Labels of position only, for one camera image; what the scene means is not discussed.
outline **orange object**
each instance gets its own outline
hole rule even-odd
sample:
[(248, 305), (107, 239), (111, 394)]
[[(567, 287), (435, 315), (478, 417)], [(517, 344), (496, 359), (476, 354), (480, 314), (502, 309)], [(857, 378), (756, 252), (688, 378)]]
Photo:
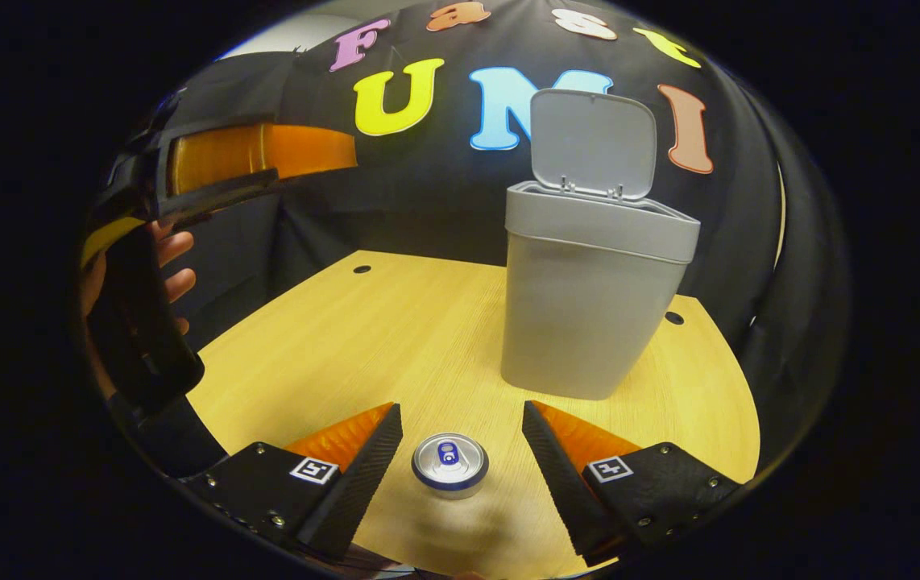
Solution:
[(279, 179), (356, 168), (353, 135), (302, 125), (225, 127), (180, 137), (170, 151), (169, 194), (276, 168)]
[(537, 400), (531, 401), (531, 404), (534, 404), (542, 418), (545, 418), (545, 422), (553, 430), (553, 436), (559, 441), (560, 447), (578, 474), (582, 474), (588, 462), (643, 449), (632, 441), (623, 440), (614, 433), (592, 425), (584, 419), (578, 419), (559, 408), (550, 407)]
[(305, 455), (307, 458), (320, 459), (322, 462), (337, 463), (338, 469), (345, 473), (393, 404), (386, 403), (369, 408), (359, 415), (353, 415), (308, 437), (302, 437), (299, 441), (286, 445), (284, 450)]

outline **human hand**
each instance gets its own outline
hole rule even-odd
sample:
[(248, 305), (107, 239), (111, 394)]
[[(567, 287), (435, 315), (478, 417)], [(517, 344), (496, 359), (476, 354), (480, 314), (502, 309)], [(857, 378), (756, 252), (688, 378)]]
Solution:
[[(155, 236), (155, 252), (158, 254), (160, 267), (165, 267), (174, 258), (179, 257), (195, 245), (195, 238), (191, 232), (181, 231), (179, 234), (170, 235), (172, 226), (160, 228), (157, 222), (148, 224), (148, 230)], [(102, 387), (102, 393), (109, 399), (114, 395), (115, 386), (110, 378), (109, 372), (102, 365), (102, 357), (99, 357), (98, 350), (95, 348), (95, 342), (92, 341), (91, 333), (88, 331), (88, 315), (95, 302), (98, 301), (99, 294), (102, 294), (102, 284), (106, 280), (106, 253), (102, 252), (81, 275), (81, 318), (84, 322), (85, 338), (88, 342), (88, 354), (91, 359), (91, 366), (95, 371), (95, 378), (98, 379), (99, 387)], [(195, 271), (191, 268), (184, 268), (177, 274), (166, 279), (166, 295), (170, 302), (184, 296), (188, 290), (195, 286)], [(184, 318), (176, 319), (177, 327), (180, 328), (181, 334), (188, 332), (188, 321)]]

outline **white wall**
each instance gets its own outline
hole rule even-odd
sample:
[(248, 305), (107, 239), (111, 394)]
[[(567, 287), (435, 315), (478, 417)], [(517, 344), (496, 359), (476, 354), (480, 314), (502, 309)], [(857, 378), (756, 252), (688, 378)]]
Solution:
[(301, 51), (308, 51), (328, 38), (354, 28), (360, 23), (362, 21), (339, 15), (296, 15), (244, 41), (238, 48), (221, 56), (221, 59), (228, 58), (228, 56), (247, 55), (250, 52), (290, 52), (297, 47)]

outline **soda can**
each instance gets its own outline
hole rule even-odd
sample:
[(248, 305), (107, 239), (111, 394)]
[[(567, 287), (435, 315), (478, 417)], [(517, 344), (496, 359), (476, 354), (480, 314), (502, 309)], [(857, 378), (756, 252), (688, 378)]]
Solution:
[(439, 433), (416, 446), (413, 474), (439, 498), (470, 498), (489, 473), (485, 448), (460, 433)]

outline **black handle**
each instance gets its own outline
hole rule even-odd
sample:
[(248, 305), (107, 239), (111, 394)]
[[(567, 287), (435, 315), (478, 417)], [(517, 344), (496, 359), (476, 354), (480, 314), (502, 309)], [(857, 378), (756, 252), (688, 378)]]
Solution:
[(106, 251), (106, 282), (88, 327), (115, 388), (148, 417), (190, 392), (205, 372), (176, 326), (147, 224)]

